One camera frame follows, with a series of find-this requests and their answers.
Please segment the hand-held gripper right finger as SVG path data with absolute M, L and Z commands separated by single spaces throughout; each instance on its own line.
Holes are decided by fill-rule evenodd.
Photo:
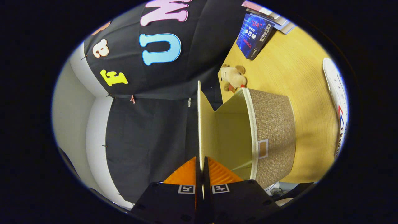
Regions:
M 215 160 L 204 160 L 204 223 L 261 224 L 280 211 L 256 180 L 213 184 Z

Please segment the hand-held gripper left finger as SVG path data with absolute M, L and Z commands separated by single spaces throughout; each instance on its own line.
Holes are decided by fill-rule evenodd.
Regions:
M 151 182 L 131 214 L 145 224 L 202 224 L 200 161 L 185 162 L 162 182 Z

